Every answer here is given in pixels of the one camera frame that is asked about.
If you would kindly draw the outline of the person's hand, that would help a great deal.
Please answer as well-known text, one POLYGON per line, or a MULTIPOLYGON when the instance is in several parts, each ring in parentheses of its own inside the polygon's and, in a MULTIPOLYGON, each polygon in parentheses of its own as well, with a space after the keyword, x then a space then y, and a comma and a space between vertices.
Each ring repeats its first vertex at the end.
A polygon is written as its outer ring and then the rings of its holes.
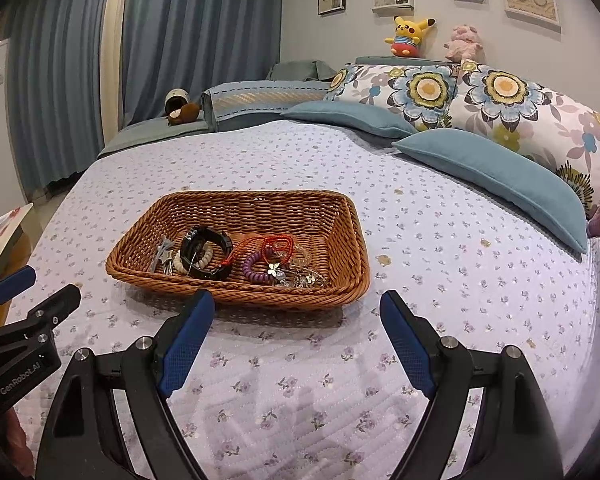
POLYGON ((24 433, 18 415, 13 408, 4 416, 6 430, 6 455, 15 468, 25 477, 34 476, 33 454, 27 444, 27 436, 24 433))

